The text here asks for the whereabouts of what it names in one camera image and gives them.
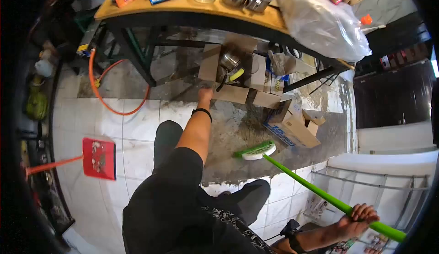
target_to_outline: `green broom handle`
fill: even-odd
[[[290,176],[291,178],[293,178],[294,180],[298,181],[301,185],[305,186],[306,188],[308,188],[309,190],[313,191],[314,193],[316,193],[318,196],[320,196],[321,198],[325,199],[327,202],[329,202],[330,204],[332,204],[333,206],[337,207],[338,209],[340,209],[343,213],[350,215],[352,213],[352,207],[348,206],[346,203],[338,200],[337,198],[329,195],[328,193],[326,193],[325,191],[321,190],[320,188],[318,188],[317,186],[313,185],[312,183],[309,183],[307,180],[301,178],[299,175],[295,174],[293,171],[289,170],[288,168],[286,168],[285,166],[283,166],[282,164],[278,163],[277,161],[273,160],[271,157],[264,155],[264,158],[267,159],[267,161],[271,162],[272,164],[274,164],[278,169],[282,170],[283,172],[285,172],[288,176]],[[396,230],[391,228],[388,225],[385,225],[383,223],[380,222],[374,222],[370,225],[371,229],[374,229],[376,232],[397,241],[398,243],[402,242],[405,237],[406,234],[402,231]]]

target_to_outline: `plastic bag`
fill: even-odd
[[[291,36],[307,48],[347,62],[372,54],[350,5],[330,0],[277,1]]]

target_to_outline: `broom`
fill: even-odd
[[[352,213],[352,207],[348,206],[346,203],[338,200],[337,198],[331,196],[330,194],[326,193],[325,191],[321,190],[317,186],[313,185],[312,183],[308,182],[307,180],[301,178],[299,175],[295,174],[293,171],[289,170],[282,164],[278,163],[277,161],[273,160],[269,155],[271,155],[274,151],[276,151],[276,145],[274,141],[265,141],[262,144],[244,150],[234,153],[234,157],[236,158],[243,158],[244,160],[254,160],[254,159],[262,159],[265,158],[267,161],[274,164],[278,169],[282,170],[284,173],[286,173],[288,176],[293,178],[294,180],[298,181],[301,185],[305,186],[307,189],[311,190],[318,196],[320,196],[322,199],[325,199],[327,202],[332,204],[333,206],[337,207],[339,210],[341,210],[343,213],[350,215]],[[380,222],[374,222],[370,224],[370,228],[375,230],[376,232],[392,239],[397,242],[402,242],[406,234],[400,230],[391,228],[390,226],[380,223]]]
[[[92,138],[83,138],[83,154],[81,156],[60,160],[54,163],[26,167],[26,179],[32,174],[80,159],[83,161],[83,171],[86,176],[116,180],[116,144],[112,141],[102,141]]]

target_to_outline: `dustpan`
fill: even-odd
[[[83,161],[84,175],[106,180],[116,180],[116,144],[93,138],[83,138],[83,154],[71,159],[26,168],[26,179],[29,175],[49,170],[60,165]]]

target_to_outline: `black metal table frame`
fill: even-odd
[[[324,57],[321,54],[306,48],[296,42],[296,40],[288,34],[240,19],[206,13],[157,11],[121,15],[107,18],[103,21],[106,22],[108,29],[113,34],[115,40],[119,43],[122,53],[132,62],[137,71],[150,86],[157,85],[157,82],[151,76],[150,72],[152,54],[154,53],[155,46],[167,45],[169,43],[172,43],[173,46],[200,46],[200,43],[197,43],[197,41],[167,40],[165,43],[159,42],[156,37],[158,36],[157,30],[159,30],[161,26],[189,26],[195,28],[218,29],[249,35],[299,50],[321,60],[325,66],[329,66],[320,72],[285,86],[284,93],[290,92],[313,81],[317,81],[328,75],[339,74],[347,70],[347,67],[341,64],[337,59]],[[139,43],[134,41],[135,38],[130,30],[130,28],[133,27],[151,27],[145,53],[142,52]]]

